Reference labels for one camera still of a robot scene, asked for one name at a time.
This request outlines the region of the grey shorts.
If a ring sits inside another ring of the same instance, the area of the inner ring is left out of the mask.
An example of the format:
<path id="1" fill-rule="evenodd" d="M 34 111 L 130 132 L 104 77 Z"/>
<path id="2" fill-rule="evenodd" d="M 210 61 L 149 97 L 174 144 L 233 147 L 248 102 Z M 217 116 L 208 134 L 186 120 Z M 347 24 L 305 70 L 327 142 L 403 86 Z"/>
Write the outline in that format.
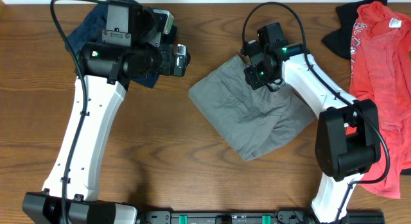
<path id="1" fill-rule="evenodd" d="M 283 147 L 315 120 L 315 115 L 282 83 L 252 89 L 246 64 L 234 56 L 189 90 L 189 98 L 245 161 Z"/>

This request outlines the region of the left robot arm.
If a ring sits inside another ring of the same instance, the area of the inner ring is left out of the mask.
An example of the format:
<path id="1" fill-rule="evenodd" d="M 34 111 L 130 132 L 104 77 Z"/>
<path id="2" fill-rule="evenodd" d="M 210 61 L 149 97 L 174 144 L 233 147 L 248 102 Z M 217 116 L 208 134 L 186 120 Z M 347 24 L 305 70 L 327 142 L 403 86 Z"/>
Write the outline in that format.
<path id="1" fill-rule="evenodd" d="M 73 108 L 56 162 L 39 193 L 22 209 L 35 223 L 142 223 L 139 209 L 103 202 L 100 171 L 110 129 L 132 80 L 149 74 L 182 77 L 190 61 L 175 44 L 167 10 L 110 0 L 101 42 L 67 49 L 76 70 Z"/>

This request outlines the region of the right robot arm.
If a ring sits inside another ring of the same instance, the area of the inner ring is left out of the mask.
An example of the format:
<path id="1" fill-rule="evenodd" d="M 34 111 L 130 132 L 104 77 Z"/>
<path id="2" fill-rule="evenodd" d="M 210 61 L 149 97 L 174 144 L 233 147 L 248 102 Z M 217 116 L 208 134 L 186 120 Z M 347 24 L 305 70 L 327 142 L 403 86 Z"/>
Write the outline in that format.
<path id="1" fill-rule="evenodd" d="M 376 105 L 335 84 L 303 44 L 289 44 L 278 22 L 258 29 L 257 40 L 243 40 L 241 53 L 250 58 L 244 73 L 254 90 L 285 82 L 319 121 L 315 156 L 322 178 L 317 195 L 308 211 L 279 211 L 277 222 L 384 223 L 382 212 L 347 210 L 356 184 L 381 158 Z"/>

